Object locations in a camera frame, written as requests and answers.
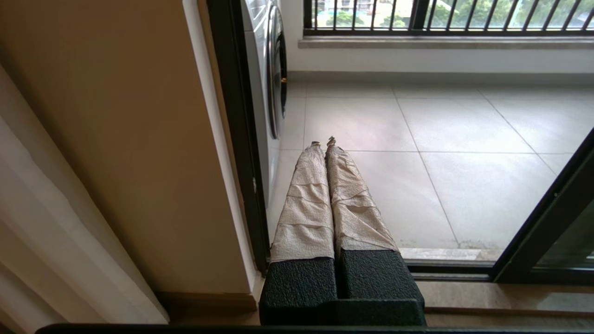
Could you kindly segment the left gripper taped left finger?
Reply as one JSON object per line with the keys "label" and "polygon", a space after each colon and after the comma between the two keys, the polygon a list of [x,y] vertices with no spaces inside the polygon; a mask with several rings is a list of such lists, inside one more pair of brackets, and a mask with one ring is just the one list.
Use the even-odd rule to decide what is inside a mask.
{"label": "left gripper taped left finger", "polygon": [[261,302],[330,302],[337,298],[335,229],[321,144],[299,156],[273,243]]}

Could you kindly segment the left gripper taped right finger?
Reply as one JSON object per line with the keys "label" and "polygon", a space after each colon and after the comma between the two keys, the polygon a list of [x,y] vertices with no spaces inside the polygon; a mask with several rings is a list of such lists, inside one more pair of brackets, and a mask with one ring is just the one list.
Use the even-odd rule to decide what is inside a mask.
{"label": "left gripper taped right finger", "polygon": [[354,159],[329,138],[325,152],[344,299],[414,300],[422,294]]}

